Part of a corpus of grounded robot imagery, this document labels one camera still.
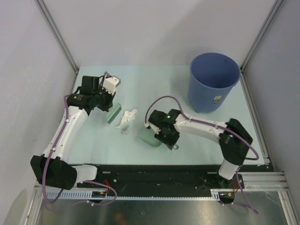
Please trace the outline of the green dustpan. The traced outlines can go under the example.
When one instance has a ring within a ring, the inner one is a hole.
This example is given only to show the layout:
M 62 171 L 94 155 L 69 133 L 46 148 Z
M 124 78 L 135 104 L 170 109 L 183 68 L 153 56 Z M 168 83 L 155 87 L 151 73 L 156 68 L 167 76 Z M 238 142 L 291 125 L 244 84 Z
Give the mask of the green dustpan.
M 162 129 L 159 134 L 156 134 L 152 129 L 144 129 L 138 135 L 138 138 L 147 143 L 151 147 L 159 147 L 164 144 L 170 150 L 179 148 L 177 141 L 180 137 L 179 132 L 175 130 Z

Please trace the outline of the green hand brush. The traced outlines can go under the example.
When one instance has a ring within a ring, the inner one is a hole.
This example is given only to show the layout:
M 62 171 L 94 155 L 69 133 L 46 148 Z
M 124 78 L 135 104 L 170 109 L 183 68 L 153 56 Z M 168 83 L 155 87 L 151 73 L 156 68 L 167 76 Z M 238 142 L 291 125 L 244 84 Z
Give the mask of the green hand brush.
M 111 124 L 112 121 L 116 118 L 116 116 L 120 113 L 122 110 L 121 104 L 116 103 L 107 113 L 106 115 L 106 121 L 108 124 Z

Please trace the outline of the white paper scrap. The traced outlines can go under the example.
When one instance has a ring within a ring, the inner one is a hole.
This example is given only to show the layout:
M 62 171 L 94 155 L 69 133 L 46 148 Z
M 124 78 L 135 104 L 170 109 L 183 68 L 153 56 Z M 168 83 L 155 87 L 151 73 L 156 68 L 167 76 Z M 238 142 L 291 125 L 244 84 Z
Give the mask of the white paper scrap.
M 123 116 L 121 117 L 120 123 L 116 128 L 121 128 L 127 122 L 134 121 L 136 118 L 137 109 L 133 109 L 131 111 L 125 111 Z

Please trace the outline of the small grey paper scrap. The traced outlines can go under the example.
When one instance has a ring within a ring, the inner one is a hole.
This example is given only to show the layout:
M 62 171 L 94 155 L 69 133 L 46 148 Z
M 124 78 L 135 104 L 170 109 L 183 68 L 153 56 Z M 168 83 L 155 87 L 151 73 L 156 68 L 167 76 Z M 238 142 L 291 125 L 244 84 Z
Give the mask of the small grey paper scrap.
M 121 129 L 121 133 L 122 134 L 127 134 L 128 133 L 128 129 L 129 129 L 129 126 L 125 126 Z

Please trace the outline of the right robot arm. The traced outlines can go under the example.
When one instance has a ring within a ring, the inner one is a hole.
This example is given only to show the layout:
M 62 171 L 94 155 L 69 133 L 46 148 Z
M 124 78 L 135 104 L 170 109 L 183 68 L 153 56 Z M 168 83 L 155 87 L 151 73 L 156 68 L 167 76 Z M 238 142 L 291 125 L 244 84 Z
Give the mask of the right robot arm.
M 144 125 L 154 131 L 154 138 L 171 150 L 177 148 L 181 133 L 203 137 L 219 144 L 223 162 L 211 184 L 221 188 L 227 188 L 233 183 L 233 177 L 246 160 L 253 142 L 253 138 L 236 119 L 228 122 L 200 120 L 175 109 L 169 113 L 154 110 Z

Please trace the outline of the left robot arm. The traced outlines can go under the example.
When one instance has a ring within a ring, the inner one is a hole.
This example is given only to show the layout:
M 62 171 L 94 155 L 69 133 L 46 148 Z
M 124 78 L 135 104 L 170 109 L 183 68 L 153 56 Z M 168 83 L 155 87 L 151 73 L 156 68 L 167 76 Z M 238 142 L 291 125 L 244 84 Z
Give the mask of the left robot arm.
M 39 184 L 64 190 L 86 180 L 95 188 L 103 184 L 103 175 L 95 166 L 71 166 L 69 157 L 76 136 L 92 110 L 107 112 L 109 121 L 116 117 L 119 111 L 113 109 L 113 99 L 120 83 L 120 78 L 108 72 L 100 77 L 85 75 L 76 91 L 65 96 L 64 115 L 54 137 L 44 152 L 30 161 Z

